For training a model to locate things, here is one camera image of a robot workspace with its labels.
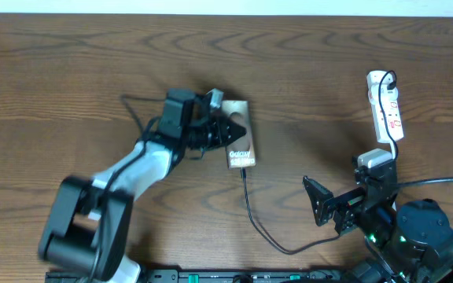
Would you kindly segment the black Galaxy smartphone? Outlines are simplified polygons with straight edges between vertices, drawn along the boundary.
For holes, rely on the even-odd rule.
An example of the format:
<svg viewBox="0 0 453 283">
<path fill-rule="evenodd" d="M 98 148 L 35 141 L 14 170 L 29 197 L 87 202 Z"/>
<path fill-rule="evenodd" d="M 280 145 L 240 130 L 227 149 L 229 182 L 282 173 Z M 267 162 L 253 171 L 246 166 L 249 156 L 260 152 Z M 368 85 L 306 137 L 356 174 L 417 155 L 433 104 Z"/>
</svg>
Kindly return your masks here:
<svg viewBox="0 0 453 283">
<path fill-rule="evenodd" d="M 235 125 L 243 127 L 245 133 L 233 137 L 234 141 L 226 147 L 226 160 L 229 169 L 256 166 L 256 153 L 252 136 L 252 125 L 247 101 L 227 100 L 222 102 L 223 114 Z"/>
</svg>

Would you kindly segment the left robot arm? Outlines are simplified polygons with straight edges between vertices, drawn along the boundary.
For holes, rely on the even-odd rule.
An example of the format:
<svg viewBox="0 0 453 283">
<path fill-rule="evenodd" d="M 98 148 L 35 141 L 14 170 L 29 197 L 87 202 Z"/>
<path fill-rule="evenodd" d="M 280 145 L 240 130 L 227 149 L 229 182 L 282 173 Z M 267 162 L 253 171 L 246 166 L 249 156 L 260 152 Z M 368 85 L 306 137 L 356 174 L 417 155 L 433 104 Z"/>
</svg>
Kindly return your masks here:
<svg viewBox="0 0 453 283">
<path fill-rule="evenodd" d="M 136 282 L 142 267 L 125 254 L 134 202 L 166 178 L 187 149 L 205 153 L 247 130 L 221 113 L 223 92 L 170 89 L 160 116 L 139 124 L 133 150 L 91 178 L 70 175 L 58 189 L 38 246 L 39 258 L 82 282 Z"/>
</svg>

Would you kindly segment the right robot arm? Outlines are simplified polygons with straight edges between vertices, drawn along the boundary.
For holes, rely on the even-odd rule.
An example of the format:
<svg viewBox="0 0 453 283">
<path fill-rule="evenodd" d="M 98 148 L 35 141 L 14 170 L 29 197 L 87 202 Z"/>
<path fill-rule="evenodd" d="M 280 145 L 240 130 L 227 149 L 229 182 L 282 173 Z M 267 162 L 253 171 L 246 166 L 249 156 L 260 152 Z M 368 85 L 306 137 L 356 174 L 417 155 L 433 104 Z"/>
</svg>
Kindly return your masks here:
<svg viewBox="0 0 453 283">
<path fill-rule="evenodd" d="M 303 185 L 317 226 L 334 221 L 342 236 L 360 229 L 373 258 L 345 271 L 342 282 L 453 282 L 453 229 L 432 199 L 396 207 L 395 160 L 355 169 L 358 188 L 338 197 L 312 178 Z"/>
</svg>

